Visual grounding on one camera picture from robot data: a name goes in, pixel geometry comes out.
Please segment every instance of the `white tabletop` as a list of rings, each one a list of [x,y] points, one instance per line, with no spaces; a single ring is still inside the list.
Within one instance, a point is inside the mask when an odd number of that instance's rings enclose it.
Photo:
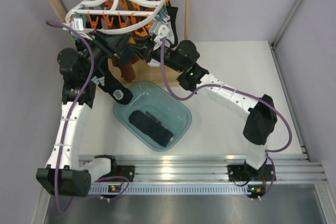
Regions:
[[[198,64],[224,83],[256,96],[270,95],[275,108],[289,121],[292,144],[282,153],[302,153],[277,70],[266,41],[197,42]],[[173,88],[179,95],[189,92]],[[246,154],[243,122],[233,112],[195,95],[183,102],[191,111],[192,124],[179,142],[166,152],[155,152],[138,140],[113,115],[114,100],[96,92],[93,109],[81,143],[81,155],[236,155]],[[268,138],[268,149],[283,147],[287,129],[280,118]]]

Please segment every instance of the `gray plastic container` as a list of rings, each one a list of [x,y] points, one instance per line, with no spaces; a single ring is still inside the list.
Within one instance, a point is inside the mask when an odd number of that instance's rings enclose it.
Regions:
[[[129,89],[133,93],[132,101],[127,105],[116,102],[113,106],[114,116],[150,149],[164,152],[172,148],[191,125],[190,110],[151,81],[139,81]],[[149,112],[162,123],[163,127],[174,134],[166,147],[152,140],[129,122],[129,116],[135,110],[140,110],[144,114]]]

